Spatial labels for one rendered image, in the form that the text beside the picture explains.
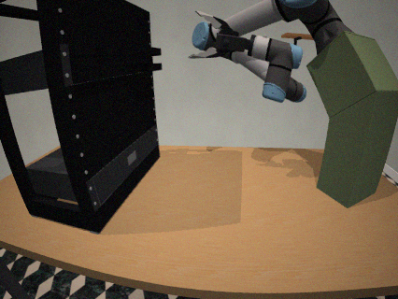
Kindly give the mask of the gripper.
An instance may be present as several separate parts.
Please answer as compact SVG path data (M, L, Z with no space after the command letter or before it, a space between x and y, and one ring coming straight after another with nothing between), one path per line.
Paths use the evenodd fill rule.
M201 11L195 11L199 16L203 16L207 21L210 21L212 26L216 29L220 29L220 31L217 34L223 34L223 35L229 35L229 36L238 36L239 33L237 31L234 31L232 28L229 27L228 23L216 18L214 16L208 15L204 12ZM245 50L248 51L248 56L251 56L252 53L252 48L253 48L253 43L254 43L255 35L251 35L250 40L247 39L246 47ZM214 48L209 48L205 52L199 52L198 54L193 54L188 58L196 59L196 58L216 58L222 56L224 53L227 52L235 52L231 50L217 50Z

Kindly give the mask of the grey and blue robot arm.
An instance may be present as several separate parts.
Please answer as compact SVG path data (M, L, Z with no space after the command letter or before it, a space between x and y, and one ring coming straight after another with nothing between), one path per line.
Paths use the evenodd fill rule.
M284 99L299 103L306 98L306 87L291 77L291 71L300 66L303 49L266 38L266 35L255 36L252 56L248 56L245 50L247 39L241 37L277 21L297 19L313 37L317 55L341 32L354 33L341 21L329 0L263 0L224 20L239 36L217 34L219 29L202 21L194 28L192 43L204 51L208 48L235 51L220 57L242 64L261 78L264 81L263 98L279 103L283 103Z

